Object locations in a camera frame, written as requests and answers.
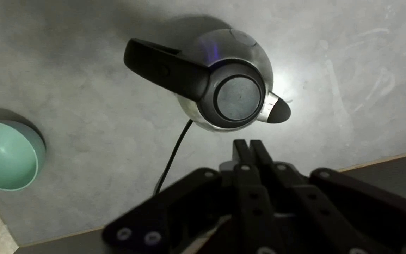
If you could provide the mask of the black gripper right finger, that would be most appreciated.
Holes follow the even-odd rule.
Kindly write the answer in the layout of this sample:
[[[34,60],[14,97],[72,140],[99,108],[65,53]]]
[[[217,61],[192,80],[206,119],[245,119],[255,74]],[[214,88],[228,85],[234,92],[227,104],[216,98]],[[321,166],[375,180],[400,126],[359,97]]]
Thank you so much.
[[[302,222],[318,254],[403,254],[406,198],[328,169],[303,177],[273,162],[259,140],[249,143],[278,214]]]

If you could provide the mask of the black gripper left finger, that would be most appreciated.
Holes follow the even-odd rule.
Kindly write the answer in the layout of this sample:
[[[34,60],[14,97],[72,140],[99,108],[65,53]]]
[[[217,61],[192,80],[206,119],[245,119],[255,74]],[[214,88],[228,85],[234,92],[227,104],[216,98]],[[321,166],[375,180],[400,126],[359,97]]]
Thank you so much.
[[[203,235],[201,254],[278,254],[275,212],[262,177],[273,166],[259,140],[232,143],[228,171],[197,169],[108,224],[108,254],[180,254]]]

